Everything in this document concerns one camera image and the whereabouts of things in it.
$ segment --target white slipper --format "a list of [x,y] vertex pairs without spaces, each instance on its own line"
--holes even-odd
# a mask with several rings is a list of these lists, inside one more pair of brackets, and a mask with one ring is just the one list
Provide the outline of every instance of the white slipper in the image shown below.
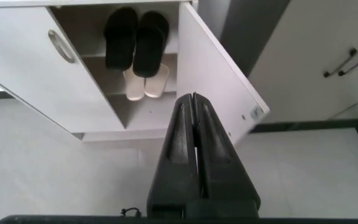
[[135,75],[132,66],[124,71],[126,95],[128,100],[137,101],[144,97],[144,78]]
[[168,82],[169,68],[161,64],[157,74],[153,77],[146,78],[144,86],[144,93],[151,98],[158,98],[162,96],[165,85]]

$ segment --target black slipper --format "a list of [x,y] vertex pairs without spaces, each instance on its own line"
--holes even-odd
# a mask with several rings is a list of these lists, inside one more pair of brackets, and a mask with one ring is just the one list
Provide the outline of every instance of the black slipper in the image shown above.
[[135,10],[123,7],[111,14],[104,28],[106,68],[127,70],[132,65],[136,27]]
[[149,78],[157,74],[169,33],[168,21],[158,12],[142,16],[136,32],[134,73]]

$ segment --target slipper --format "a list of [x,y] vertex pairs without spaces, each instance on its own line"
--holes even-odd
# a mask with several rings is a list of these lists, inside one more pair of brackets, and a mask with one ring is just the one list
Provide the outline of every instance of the slipper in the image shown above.
[[136,28],[135,10],[123,7],[111,14],[104,28],[106,68],[124,71],[132,65]]
[[169,77],[169,68],[161,64],[157,74],[153,77],[146,78],[144,93],[151,98],[159,98],[164,92]]
[[169,23],[160,13],[150,11],[140,20],[136,32],[134,73],[149,78],[157,74],[167,44]]
[[128,100],[137,101],[144,97],[144,78],[135,75],[132,67],[124,71],[125,93]]

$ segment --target cabinet drawer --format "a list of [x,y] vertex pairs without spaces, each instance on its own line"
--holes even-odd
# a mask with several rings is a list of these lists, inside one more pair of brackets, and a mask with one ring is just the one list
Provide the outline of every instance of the cabinet drawer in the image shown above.
[[[249,80],[269,105],[266,122],[324,120],[358,102],[358,67],[332,72],[358,50],[358,1],[291,1]],[[358,62],[358,53],[341,69]]]

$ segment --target shoe cabinet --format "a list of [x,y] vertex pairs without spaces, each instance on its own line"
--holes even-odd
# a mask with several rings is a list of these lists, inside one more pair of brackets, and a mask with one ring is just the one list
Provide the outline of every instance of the shoe cabinet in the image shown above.
[[[269,108],[197,14],[197,5],[0,2],[0,86],[83,141],[163,138],[175,100],[197,92],[210,100],[236,143]],[[158,11],[170,23],[162,59],[170,78],[160,98],[127,100],[122,73],[106,69],[104,25],[122,6],[133,7],[139,17]]]

